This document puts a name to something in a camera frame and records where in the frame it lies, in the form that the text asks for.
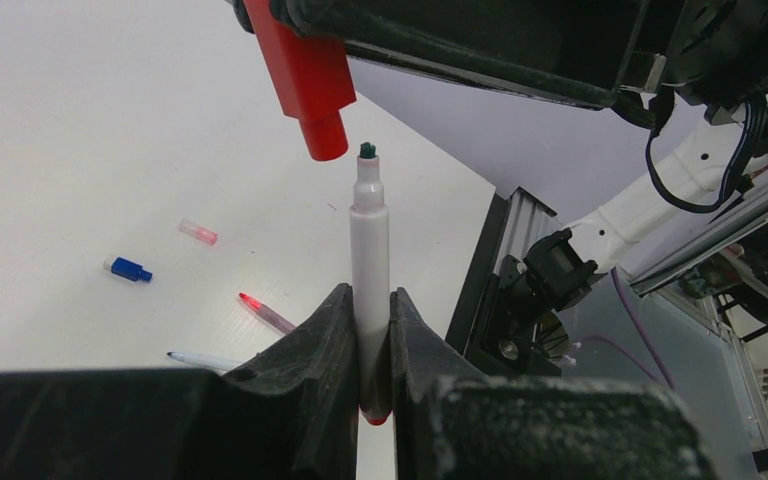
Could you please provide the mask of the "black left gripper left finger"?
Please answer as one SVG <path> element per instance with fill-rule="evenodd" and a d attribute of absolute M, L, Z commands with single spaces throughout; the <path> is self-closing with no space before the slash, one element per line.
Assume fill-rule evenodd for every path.
<path fill-rule="evenodd" d="M 352 479 L 357 361 L 341 284 L 225 374 L 0 372 L 0 479 Z"/>

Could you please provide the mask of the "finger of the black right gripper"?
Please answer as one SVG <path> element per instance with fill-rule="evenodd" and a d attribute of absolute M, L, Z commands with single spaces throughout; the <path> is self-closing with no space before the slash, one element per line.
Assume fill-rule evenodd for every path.
<path fill-rule="evenodd" d="M 666 1 L 269 1 L 352 59 L 580 108 L 611 107 L 635 54 L 669 49 Z"/>

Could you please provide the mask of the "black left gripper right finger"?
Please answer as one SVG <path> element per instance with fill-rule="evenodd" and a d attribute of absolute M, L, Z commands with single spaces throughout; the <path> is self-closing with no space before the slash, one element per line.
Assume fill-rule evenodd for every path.
<path fill-rule="evenodd" d="M 680 398 L 609 379 L 490 376 L 390 297 L 400 479 L 712 479 Z"/>

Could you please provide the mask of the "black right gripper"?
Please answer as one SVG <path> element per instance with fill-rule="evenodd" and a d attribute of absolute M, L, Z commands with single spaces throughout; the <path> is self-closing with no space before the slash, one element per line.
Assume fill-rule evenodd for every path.
<path fill-rule="evenodd" d="M 686 8 L 688 30 L 667 57 L 658 96 L 645 107 L 640 97 L 624 93 L 613 106 L 633 125 L 660 131 L 675 95 L 705 105 L 712 125 L 734 121 L 756 96 L 768 106 L 768 1 L 693 1 Z M 768 113 L 761 130 L 768 133 Z"/>

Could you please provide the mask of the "white blue marker pen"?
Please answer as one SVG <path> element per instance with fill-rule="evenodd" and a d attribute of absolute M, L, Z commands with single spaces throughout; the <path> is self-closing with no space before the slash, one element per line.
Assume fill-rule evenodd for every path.
<path fill-rule="evenodd" d="M 229 372 L 243 364 L 242 361 L 221 358 L 211 355 L 169 351 L 166 356 L 175 362 L 198 368 L 204 368 L 215 372 Z"/>

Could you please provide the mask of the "white red marker pen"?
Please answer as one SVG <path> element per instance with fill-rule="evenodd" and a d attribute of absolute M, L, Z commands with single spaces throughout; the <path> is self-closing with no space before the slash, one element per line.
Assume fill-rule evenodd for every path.
<path fill-rule="evenodd" d="M 388 339 L 389 207 L 375 145 L 370 142 L 360 145 L 356 167 L 349 228 L 359 407 L 369 424 L 379 426 L 386 422 L 392 410 Z"/>

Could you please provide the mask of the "red pen cap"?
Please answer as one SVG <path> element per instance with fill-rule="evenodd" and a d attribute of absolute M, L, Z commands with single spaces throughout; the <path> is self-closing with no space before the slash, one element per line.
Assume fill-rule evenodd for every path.
<path fill-rule="evenodd" d="M 324 162 L 345 154 L 341 110 L 356 92 L 343 43 L 294 33 L 273 17 L 268 1 L 243 5 L 282 111 L 298 121 L 310 157 Z"/>

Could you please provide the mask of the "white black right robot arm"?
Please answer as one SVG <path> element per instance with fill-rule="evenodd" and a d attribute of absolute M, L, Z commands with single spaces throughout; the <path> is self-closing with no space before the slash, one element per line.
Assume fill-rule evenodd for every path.
<path fill-rule="evenodd" d="M 702 125 L 613 199 L 505 254 L 464 346 L 490 374 L 556 375 L 541 317 L 574 306 L 679 212 L 708 214 L 768 159 L 768 1 L 236 1 L 311 157 L 346 152 L 349 58 L 593 110 L 657 138 L 677 99 Z"/>

